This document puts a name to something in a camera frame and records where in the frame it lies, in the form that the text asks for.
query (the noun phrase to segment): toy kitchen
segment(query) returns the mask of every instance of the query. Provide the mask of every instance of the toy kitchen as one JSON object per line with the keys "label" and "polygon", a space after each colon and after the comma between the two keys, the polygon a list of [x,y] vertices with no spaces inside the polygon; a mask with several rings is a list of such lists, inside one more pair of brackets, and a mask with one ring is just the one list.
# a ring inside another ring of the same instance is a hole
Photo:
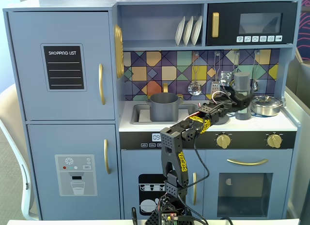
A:
{"label": "toy kitchen", "polygon": [[[159,132],[228,96],[223,83],[254,98],[197,139],[210,176],[186,203],[206,219],[286,218],[300,123],[284,90],[300,9],[301,0],[28,0],[4,9],[40,219],[131,219],[132,207],[147,219],[165,193]],[[176,118],[156,100],[173,100]],[[207,172],[183,148],[193,183]]]}

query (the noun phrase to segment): chalkboard label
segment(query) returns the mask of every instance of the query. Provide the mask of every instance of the chalkboard label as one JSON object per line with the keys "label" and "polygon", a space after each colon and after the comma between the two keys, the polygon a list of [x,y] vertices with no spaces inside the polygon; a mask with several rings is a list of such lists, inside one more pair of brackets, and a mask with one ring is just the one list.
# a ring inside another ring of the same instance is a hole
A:
{"label": "chalkboard label", "polygon": [[83,90],[80,46],[44,46],[50,90]]}

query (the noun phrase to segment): circuit board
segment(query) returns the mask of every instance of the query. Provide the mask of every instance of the circuit board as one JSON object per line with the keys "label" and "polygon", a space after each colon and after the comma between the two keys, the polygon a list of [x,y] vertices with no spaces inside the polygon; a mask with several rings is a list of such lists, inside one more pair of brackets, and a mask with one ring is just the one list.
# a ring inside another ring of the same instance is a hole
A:
{"label": "circuit board", "polygon": [[178,219],[176,213],[162,213],[161,225],[178,225]]}

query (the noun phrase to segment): black marker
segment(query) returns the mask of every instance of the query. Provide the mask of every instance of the black marker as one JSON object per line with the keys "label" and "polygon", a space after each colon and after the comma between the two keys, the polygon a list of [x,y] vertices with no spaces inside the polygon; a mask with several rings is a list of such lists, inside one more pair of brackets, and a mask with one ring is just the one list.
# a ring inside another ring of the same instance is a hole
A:
{"label": "black marker", "polygon": [[138,225],[137,212],[135,207],[131,208],[131,217],[133,224]]}

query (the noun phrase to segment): digital clock display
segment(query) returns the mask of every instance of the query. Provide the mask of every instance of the digital clock display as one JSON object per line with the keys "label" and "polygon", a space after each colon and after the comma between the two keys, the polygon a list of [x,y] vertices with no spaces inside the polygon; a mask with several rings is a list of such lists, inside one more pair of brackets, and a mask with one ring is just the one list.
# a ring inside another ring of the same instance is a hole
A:
{"label": "digital clock display", "polygon": [[161,142],[160,133],[152,133],[153,142]]}

